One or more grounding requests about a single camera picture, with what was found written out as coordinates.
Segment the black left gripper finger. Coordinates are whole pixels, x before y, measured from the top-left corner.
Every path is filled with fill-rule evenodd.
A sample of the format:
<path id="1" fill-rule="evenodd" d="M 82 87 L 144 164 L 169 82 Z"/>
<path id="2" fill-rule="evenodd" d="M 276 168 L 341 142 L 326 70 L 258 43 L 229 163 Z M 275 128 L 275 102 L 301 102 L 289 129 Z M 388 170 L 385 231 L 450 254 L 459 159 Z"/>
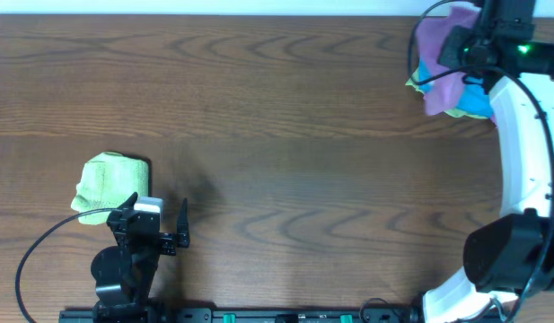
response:
<path id="1" fill-rule="evenodd" d="M 127 198 L 125 202 L 121 204 L 122 209 L 133 209 L 134 205 L 138 199 L 138 193 L 134 192 L 131 196 Z"/>
<path id="2" fill-rule="evenodd" d="M 176 240 L 180 248 L 190 246 L 188 199 L 184 198 L 180 206 L 180 213 L 176 222 Z"/>

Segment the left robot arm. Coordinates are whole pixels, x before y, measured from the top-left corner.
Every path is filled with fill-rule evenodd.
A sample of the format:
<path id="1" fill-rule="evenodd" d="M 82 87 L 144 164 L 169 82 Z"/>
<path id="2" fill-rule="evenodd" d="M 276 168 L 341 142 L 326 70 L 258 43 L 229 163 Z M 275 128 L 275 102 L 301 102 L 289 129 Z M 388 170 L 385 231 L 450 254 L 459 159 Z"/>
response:
<path id="1" fill-rule="evenodd" d="M 132 194 L 106 220 L 116 244 L 91 264 L 99 301 L 94 322 L 173 322 L 174 315 L 149 297 L 159 259 L 190 245 L 188 201 L 183 200 L 173 233 L 161 231 L 163 201 Z"/>

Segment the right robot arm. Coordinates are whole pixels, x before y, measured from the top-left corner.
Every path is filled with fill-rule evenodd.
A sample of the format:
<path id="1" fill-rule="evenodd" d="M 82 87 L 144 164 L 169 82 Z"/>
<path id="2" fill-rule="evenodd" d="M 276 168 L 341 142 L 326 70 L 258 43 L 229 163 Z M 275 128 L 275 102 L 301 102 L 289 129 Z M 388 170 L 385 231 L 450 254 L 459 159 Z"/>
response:
<path id="1" fill-rule="evenodd" d="M 478 85 L 499 135 L 498 220 L 467 238 L 461 269 L 421 301 L 422 322 L 511 322 L 523 303 L 554 291 L 554 45 L 533 38 L 532 1 L 478 1 L 476 19 L 444 39 L 409 44 L 435 52 L 432 86 Z"/>

